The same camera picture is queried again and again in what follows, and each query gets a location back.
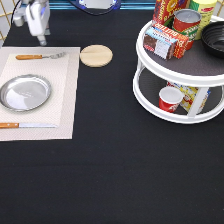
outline white placemat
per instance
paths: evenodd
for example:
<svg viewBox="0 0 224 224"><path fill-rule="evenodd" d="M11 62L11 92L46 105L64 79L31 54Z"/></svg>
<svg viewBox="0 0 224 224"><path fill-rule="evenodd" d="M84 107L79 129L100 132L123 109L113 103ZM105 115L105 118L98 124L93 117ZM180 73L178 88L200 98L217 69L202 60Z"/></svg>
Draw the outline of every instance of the white placemat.
<svg viewBox="0 0 224 224"><path fill-rule="evenodd" d="M67 55L54 60L24 61L24 66L17 64L21 61L14 60L14 56L17 54L50 55L60 52L66 52ZM25 72L25 74L46 77L51 82L53 91L50 99L43 106L28 112L12 112L0 105L0 122L42 122L54 123L59 126L58 128L0 129L0 141L72 138L79 53L80 48L75 47L1 48L0 85Z"/></svg>
<svg viewBox="0 0 224 224"><path fill-rule="evenodd" d="M50 98L40 107L30 111L15 112L0 106L0 122L34 122L60 124L69 54L58 59L17 60L10 54L0 76L0 86L21 75L39 75L46 78L52 87Z"/></svg>

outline white wall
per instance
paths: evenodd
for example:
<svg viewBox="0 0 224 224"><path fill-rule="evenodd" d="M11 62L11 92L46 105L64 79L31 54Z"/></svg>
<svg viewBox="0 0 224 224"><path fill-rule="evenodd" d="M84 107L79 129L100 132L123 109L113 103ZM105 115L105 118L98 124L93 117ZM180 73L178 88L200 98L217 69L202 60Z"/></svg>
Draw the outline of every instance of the white wall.
<svg viewBox="0 0 224 224"><path fill-rule="evenodd" d="M221 3L220 2L217 2L216 7L215 7L215 10L214 10L214 15L217 15L218 14L220 7L221 7ZM219 17L224 18L224 6L221 9L221 12L219 14Z"/></svg>
<svg viewBox="0 0 224 224"><path fill-rule="evenodd" d="M18 0L0 0L0 48L9 32L13 9Z"/></svg>

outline orange handle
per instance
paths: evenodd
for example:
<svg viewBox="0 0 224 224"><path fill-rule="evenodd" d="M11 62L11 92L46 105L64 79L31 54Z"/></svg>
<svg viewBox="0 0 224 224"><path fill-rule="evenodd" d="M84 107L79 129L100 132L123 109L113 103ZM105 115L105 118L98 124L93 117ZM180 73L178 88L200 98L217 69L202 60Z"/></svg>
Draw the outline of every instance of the orange handle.
<svg viewBox="0 0 224 224"><path fill-rule="evenodd" d="M17 60L42 59L42 55L17 55Z"/></svg>
<svg viewBox="0 0 224 224"><path fill-rule="evenodd" d="M0 128L18 128L19 123L0 123Z"/></svg>

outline wooden coaster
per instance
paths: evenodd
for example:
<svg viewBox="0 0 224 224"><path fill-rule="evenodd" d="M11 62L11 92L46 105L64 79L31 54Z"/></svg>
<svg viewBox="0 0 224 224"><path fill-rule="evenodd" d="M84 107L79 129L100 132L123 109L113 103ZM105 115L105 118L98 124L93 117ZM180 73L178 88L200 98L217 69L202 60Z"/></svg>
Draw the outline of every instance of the wooden coaster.
<svg viewBox="0 0 224 224"><path fill-rule="evenodd" d="M83 64L90 67L102 67L107 65L113 57L112 51L103 45L91 45L80 53Z"/></svg>

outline metal plate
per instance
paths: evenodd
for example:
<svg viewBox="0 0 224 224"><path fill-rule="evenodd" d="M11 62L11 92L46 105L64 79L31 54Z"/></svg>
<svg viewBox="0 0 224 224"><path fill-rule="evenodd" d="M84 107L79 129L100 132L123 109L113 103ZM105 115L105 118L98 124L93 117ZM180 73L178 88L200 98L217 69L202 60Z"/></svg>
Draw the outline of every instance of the metal plate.
<svg viewBox="0 0 224 224"><path fill-rule="evenodd" d="M51 94L51 84L38 75L22 75L0 89L0 103L14 111L27 111L42 105Z"/></svg>

